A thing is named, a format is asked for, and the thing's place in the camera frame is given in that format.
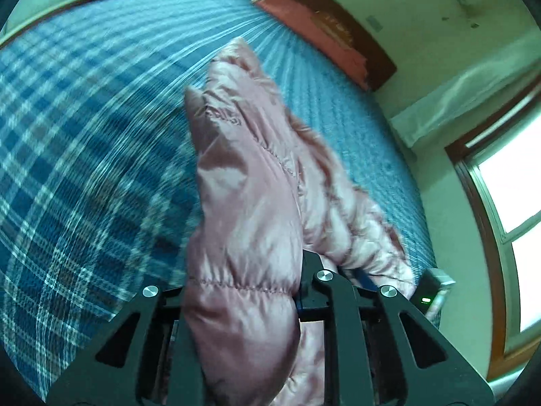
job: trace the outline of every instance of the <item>red pillow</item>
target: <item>red pillow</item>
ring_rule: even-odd
[[[316,47],[363,89],[369,89],[366,58],[354,48],[344,48],[320,29],[309,8],[294,0],[258,0],[255,4]]]

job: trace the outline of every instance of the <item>silver bolt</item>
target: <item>silver bolt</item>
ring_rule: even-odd
[[[383,285],[379,290],[386,298],[394,298],[398,294],[397,289],[391,285]]]
[[[333,273],[329,270],[320,270],[316,276],[320,281],[330,281],[333,279]]]
[[[155,285],[150,285],[143,289],[143,296],[145,296],[146,298],[153,298],[156,294],[158,294],[158,291],[158,287],[156,287]]]

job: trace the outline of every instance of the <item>black device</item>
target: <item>black device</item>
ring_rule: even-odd
[[[182,287],[146,287],[77,354],[51,387],[49,406],[160,403],[172,326],[167,404],[208,400],[187,324]],[[394,287],[352,286],[304,251],[299,320],[325,322],[325,404],[332,406],[491,406],[486,381]]]
[[[428,320],[433,320],[455,284],[455,280],[440,268],[427,268],[409,300]]]

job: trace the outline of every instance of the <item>pink jacket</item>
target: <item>pink jacket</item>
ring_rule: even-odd
[[[300,325],[293,301],[302,249],[409,297],[399,237],[241,38],[214,58],[204,91],[186,89],[186,111],[204,219],[183,309],[206,381],[221,404],[320,405],[323,326]]]

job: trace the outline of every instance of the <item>blue plaid blanket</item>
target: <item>blue plaid blanket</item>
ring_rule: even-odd
[[[250,0],[103,0],[0,52],[0,340],[41,398],[147,284],[181,285],[199,222],[183,88],[242,36],[404,237],[434,257],[417,186],[370,93]]]

